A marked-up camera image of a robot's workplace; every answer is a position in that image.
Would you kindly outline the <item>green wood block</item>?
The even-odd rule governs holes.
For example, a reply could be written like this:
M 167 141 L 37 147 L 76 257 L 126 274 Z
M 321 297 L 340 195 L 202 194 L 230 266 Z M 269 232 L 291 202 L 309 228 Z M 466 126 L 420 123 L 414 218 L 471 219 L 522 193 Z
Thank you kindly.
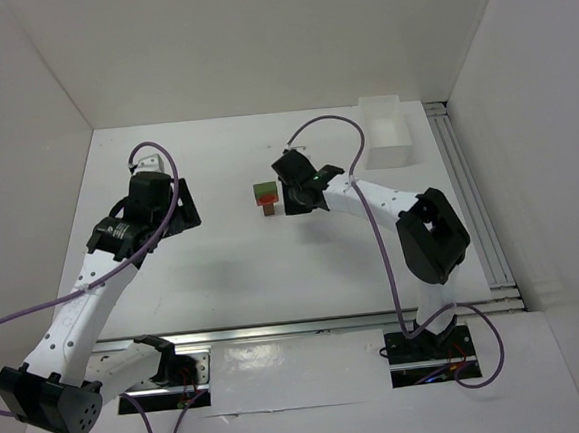
M 261 206 L 260 204 L 258 204 L 257 200 L 263 196 L 264 194 L 274 194 L 274 195 L 278 195 L 279 197 L 279 191 L 278 191 L 278 187 L 277 187 L 277 183 L 275 182 L 262 182 L 262 183 L 257 183 L 253 185 L 253 193 L 254 193 L 254 197 L 255 197 L 255 201 L 256 204 Z

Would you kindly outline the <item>red wood block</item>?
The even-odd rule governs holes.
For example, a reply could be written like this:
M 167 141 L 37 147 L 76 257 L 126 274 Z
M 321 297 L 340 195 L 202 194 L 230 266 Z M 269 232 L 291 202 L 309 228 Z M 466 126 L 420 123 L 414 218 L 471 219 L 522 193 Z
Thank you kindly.
M 261 196 L 257 202 L 258 204 L 260 204 L 261 206 L 264 205 L 272 205 L 276 202 L 278 202 L 279 197 L 278 195 L 274 195 L 274 194 L 264 194 L 263 196 Z

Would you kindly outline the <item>brown wood block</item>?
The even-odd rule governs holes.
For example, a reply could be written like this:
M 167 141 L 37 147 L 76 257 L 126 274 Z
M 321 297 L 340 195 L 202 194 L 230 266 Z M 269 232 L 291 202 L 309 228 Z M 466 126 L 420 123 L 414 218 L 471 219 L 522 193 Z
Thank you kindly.
M 275 215 L 275 205 L 274 204 L 265 204 L 263 206 L 263 214 L 265 216 L 274 216 Z

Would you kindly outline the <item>white perforated plastic bin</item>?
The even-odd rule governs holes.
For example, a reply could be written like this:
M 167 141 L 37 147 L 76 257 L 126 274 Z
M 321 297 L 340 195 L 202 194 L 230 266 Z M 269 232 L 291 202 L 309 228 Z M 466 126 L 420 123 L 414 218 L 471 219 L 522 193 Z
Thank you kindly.
M 409 166 L 413 143 L 400 97 L 361 97 L 358 108 L 365 137 L 364 168 L 390 170 Z

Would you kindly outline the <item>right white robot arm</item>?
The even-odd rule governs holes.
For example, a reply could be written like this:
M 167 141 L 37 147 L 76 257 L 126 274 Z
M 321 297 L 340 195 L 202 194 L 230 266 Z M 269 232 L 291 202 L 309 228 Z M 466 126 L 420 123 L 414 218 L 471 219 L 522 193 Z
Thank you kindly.
M 289 209 L 297 214 L 315 209 L 346 213 L 367 220 L 382 256 L 398 323 L 406 339 L 424 337 L 440 345 L 456 327 L 454 282 L 464 262 L 470 235 L 444 193 L 397 191 L 327 164 L 316 169 L 308 158 L 287 149 L 272 165 Z M 389 253 L 380 229 L 394 233 L 406 269 L 419 281 L 413 329 L 404 314 Z

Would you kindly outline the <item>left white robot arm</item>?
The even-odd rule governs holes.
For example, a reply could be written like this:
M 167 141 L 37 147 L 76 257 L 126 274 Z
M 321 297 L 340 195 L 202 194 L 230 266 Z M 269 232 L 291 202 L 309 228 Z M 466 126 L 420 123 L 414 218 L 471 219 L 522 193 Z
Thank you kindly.
M 135 173 L 125 198 L 94 228 L 83 266 L 47 333 L 18 368 L 3 367 L 0 397 L 11 415 L 51 433 L 90 433 L 102 407 L 145 380 L 193 389 L 198 366 L 172 342 L 141 335 L 95 363 L 89 361 L 102 328 L 143 260 L 133 255 L 164 220 L 164 235 L 200 226 L 185 179 Z

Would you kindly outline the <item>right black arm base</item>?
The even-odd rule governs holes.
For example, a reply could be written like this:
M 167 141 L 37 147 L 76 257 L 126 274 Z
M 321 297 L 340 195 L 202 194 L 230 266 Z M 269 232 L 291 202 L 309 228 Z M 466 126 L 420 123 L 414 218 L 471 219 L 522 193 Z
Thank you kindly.
M 385 333 L 378 351 L 390 366 L 392 387 L 436 384 L 460 379 L 481 378 L 480 363 L 467 325 L 456 326 L 443 342 L 427 332 L 407 340 L 401 332 Z

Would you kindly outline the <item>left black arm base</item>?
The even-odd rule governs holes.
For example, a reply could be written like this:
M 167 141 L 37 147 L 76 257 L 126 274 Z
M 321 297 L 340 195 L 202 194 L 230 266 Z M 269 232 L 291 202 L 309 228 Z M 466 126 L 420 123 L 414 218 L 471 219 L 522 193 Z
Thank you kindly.
M 207 408 L 211 405 L 210 353 L 208 347 L 177 348 L 180 363 L 166 383 L 146 379 L 134 384 L 126 394 L 146 413 L 180 411 L 190 401 L 191 409 Z

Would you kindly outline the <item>aluminium rail right side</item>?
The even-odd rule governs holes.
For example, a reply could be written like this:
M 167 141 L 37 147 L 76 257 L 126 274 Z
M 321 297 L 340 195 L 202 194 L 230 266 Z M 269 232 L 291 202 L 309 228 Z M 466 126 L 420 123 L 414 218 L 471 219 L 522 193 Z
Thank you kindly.
M 490 285 L 494 303 L 505 303 L 505 306 L 499 305 L 494 310 L 509 314 L 526 311 L 525 302 L 514 280 L 492 221 L 489 219 L 473 173 L 453 131 L 445 104 L 425 102 L 423 109 L 458 197 L 460 208 L 466 216 L 468 229 Z

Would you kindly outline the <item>aluminium rail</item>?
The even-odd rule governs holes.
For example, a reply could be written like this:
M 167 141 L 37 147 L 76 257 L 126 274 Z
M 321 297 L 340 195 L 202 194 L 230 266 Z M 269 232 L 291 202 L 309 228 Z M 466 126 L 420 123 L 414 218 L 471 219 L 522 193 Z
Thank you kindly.
M 505 306 L 499 305 L 494 310 L 509 314 L 526 311 L 525 302 L 514 280 L 492 221 L 489 219 L 473 173 L 453 131 L 445 104 L 425 102 L 423 109 L 458 197 L 460 208 L 466 216 L 468 229 L 490 285 L 494 303 L 505 303 Z
M 519 297 L 501 297 L 492 302 L 475 304 L 484 314 L 523 312 L 525 303 Z M 268 339 L 291 335 L 317 334 L 320 332 L 343 331 L 348 329 L 380 327 L 383 325 L 398 325 L 394 313 L 345 316 L 344 318 L 319 319 L 293 324 L 243 327 L 242 329 L 205 331 L 179 335 L 165 336 L 167 341 L 175 345 L 206 345 L 218 342 Z M 104 354 L 126 349 L 132 340 L 103 341 L 95 344 L 93 353 Z

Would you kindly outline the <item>aluminium rail front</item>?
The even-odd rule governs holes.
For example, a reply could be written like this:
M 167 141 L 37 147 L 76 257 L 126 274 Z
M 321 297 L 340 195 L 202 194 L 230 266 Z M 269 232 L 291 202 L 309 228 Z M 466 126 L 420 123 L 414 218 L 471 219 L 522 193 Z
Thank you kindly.
M 475 304 L 484 314 L 523 312 L 525 303 L 519 297 L 501 297 L 492 302 Z M 242 329 L 205 331 L 179 335 L 165 336 L 167 341 L 175 345 L 206 345 L 218 342 L 268 339 L 291 335 L 317 334 L 320 332 L 343 331 L 348 329 L 380 327 L 383 325 L 398 325 L 394 313 L 345 316 L 344 318 L 319 319 L 293 324 L 243 327 Z M 104 354 L 126 349 L 132 340 L 103 341 L 95 344 L 93 353 Z

